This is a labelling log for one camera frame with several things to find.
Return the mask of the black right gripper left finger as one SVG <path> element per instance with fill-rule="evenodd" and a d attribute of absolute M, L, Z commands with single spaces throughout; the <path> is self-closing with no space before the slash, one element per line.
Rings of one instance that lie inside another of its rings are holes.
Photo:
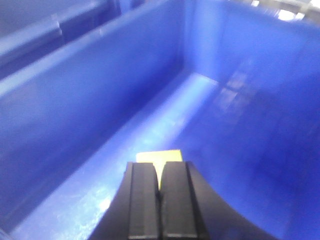
<path fill-rule="evenodd" d="M 129 162 L 91 240 L 159 240 L 159 189 L 152 163 Z"/>

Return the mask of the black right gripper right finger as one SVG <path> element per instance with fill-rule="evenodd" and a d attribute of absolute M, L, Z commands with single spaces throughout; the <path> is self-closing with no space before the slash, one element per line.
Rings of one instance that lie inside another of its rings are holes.
<path fill-rule="evenodd" d="M 164 240 L 273 240 L 235 211 L 191 162 L 169 161 L 161 179 Z"/>

